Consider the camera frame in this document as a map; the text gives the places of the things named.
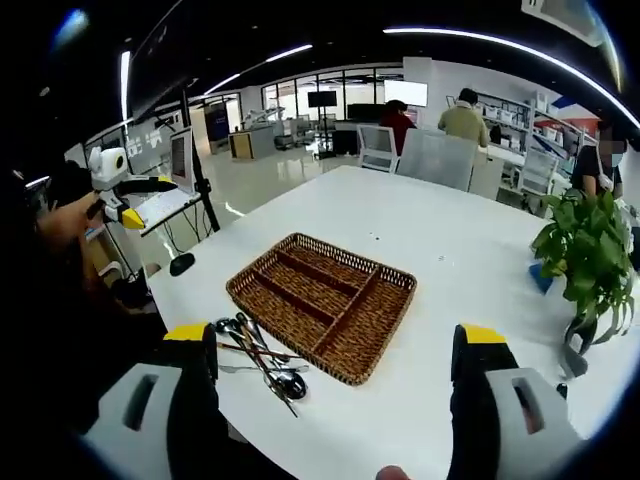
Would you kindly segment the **person's left hand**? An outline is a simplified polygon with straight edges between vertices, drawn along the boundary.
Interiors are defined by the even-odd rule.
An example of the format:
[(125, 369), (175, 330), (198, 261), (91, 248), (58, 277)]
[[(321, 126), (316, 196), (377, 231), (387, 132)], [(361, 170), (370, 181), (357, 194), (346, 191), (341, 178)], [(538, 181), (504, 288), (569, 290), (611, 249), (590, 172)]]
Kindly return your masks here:
[(102, 216), (92, 218), (87, 211), (99, 200), (96, 192), (89, 192), (78, 200), (46, 213), (37, 220), (37, 229), (51, 250), (61, 250), (76, 241), (85, 240), (86, 232), (99, 229)]

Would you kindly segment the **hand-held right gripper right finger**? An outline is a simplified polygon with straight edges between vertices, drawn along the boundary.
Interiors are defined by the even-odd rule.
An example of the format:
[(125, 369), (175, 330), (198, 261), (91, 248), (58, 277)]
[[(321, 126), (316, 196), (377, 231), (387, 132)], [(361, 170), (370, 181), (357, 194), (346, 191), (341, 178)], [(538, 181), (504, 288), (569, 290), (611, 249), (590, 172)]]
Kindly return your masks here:
[(583, 446), (566, 386), (521, 368), (490, 328), (455, 327), (451, 383), (449, 479), (550, 479)]

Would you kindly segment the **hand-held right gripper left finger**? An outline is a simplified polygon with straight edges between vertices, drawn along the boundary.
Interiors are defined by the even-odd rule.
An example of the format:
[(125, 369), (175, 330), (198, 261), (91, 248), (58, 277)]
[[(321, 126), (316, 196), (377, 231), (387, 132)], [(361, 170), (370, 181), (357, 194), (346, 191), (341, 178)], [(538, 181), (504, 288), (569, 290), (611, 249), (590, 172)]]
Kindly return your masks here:
[(217, 379), (214, 326), (177, 327), (101, 397), (83, 442), (118, 479), (208, 478), (227, 437)]

